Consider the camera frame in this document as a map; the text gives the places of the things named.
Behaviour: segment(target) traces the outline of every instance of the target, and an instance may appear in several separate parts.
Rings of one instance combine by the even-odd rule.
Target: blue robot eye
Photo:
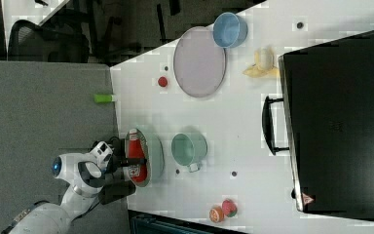
[[[57,157],[54,160],[53,167],[52,167],[54,177],[57,177],[59,175],[61,168],[62,168],[62,161],[59,157]]]

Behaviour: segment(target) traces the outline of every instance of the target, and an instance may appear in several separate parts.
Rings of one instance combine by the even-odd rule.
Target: green object
[[[188,167],[190,173],[196,172],[207,155],[206,139],[199,133],[178,134],[172,139],[171,153],[179,165]]]
[[[94,95],[93,99],[96,103],[112,102],[112,95]]]

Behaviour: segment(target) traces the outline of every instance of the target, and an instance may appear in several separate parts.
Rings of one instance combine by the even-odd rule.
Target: small black dot
[[[298,23],[296,24],[297,28],[299,28],[299,29],[302,29],[304,25],[305,25],[305,24],[303,24],[303,22],[298,22]]]

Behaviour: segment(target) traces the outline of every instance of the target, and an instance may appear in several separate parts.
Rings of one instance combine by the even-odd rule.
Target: red ball
[[[159,86],[166,87],[167,84],[168,84],[167,78],[164,77],[164,76],[160,77],[160,79],[159,79]]]
[[[230,199],[224,200],[221,208],[223,209],[223,214],[227,217],[232,217],[238,212],[238,208],[236,207],[235,203]]]

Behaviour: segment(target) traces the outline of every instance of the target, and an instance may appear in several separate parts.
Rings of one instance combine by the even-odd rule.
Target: cable
[[[86,212],[84,212],[83,214],[81,214],[81,215],[78,215],[77,217],[75,217],[72,221],[75,221],[76,219],[79,219],[79,218],[81,218],[81,217],[84,217],[85,215],[87,215],[88,213],[90,213],[93,209],[95,209],[98,205],[99,205],[99,200],[98,200],[98,202],[95,204],[95,205],[93,205],[93,206],[91,206]]]

